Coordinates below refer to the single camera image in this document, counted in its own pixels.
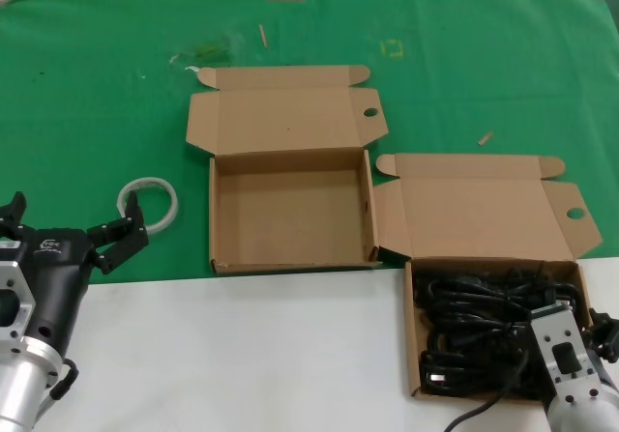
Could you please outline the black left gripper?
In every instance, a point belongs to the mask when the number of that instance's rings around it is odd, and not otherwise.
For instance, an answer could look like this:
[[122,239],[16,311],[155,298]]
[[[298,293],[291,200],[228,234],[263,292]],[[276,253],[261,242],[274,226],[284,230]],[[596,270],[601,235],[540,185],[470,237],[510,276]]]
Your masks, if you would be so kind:
[[[1,207],[2,238],[22,238],[26,208],[22,191]],[[110,274],[149,244],[135,192],[129,194],[125,214],[88,229],[87,234],[79,229],[53,228],[38,230],[28,239],[19,257],[35,300],[27,336],[41,340],[61,356],[67,353],[94,266],[102,274]]]

